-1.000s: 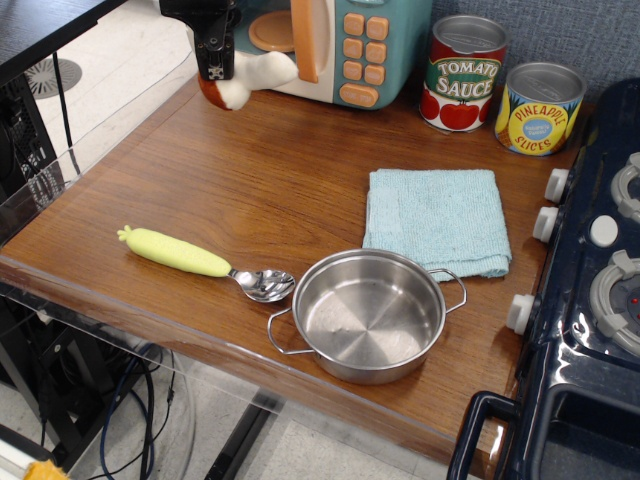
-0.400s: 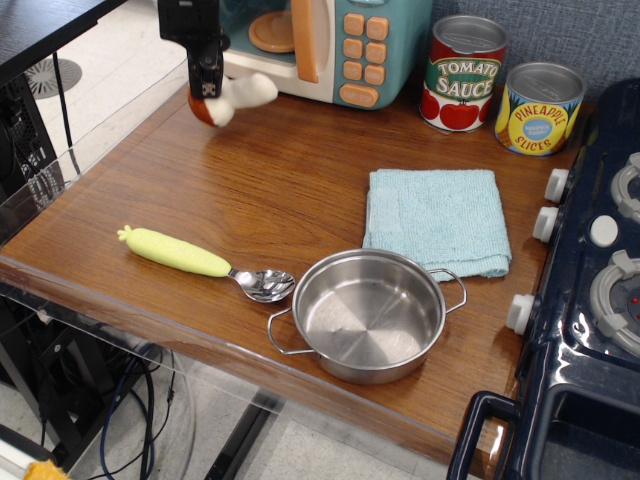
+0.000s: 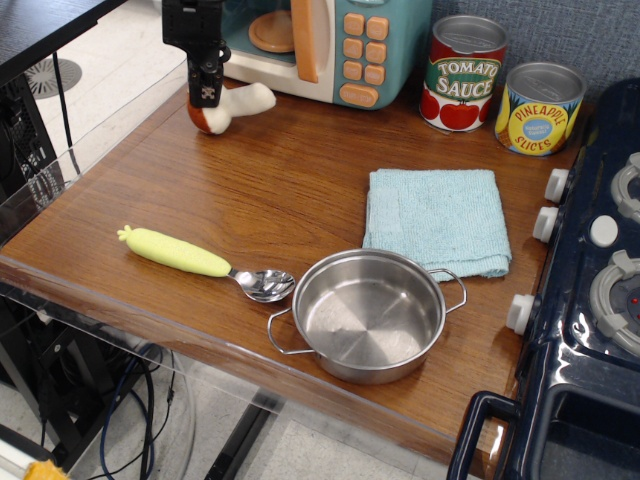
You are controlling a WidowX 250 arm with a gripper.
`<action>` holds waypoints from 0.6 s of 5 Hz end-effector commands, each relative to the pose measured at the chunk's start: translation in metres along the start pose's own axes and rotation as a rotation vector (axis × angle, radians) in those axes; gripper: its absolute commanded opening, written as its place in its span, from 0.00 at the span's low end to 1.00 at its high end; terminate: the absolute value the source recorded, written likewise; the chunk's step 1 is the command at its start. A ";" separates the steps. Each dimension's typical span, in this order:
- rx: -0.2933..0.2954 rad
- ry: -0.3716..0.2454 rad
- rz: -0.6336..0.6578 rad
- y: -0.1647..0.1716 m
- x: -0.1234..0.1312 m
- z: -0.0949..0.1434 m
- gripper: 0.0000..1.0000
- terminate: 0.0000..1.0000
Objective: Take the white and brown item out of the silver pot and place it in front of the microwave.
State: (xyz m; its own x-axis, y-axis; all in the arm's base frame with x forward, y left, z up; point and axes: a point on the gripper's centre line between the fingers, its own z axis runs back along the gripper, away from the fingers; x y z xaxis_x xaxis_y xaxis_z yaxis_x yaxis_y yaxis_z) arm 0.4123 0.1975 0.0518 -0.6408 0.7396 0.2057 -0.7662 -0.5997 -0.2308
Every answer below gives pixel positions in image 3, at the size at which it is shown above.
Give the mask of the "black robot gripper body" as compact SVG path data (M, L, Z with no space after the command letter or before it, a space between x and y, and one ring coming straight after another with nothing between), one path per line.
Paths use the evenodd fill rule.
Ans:
M222 36L223 1L164 0L162 36L167 45L182 50L196 68L219 68L231 56Z

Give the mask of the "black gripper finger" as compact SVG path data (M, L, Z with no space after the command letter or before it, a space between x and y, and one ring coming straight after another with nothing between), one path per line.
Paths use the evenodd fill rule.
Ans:
M203 96L206 87L206 73L190 58L187 59L189 103L196 108L207 106L207 99Z
M219 62L216 69L206 73L206 107L219 105L224 79L224 65Z

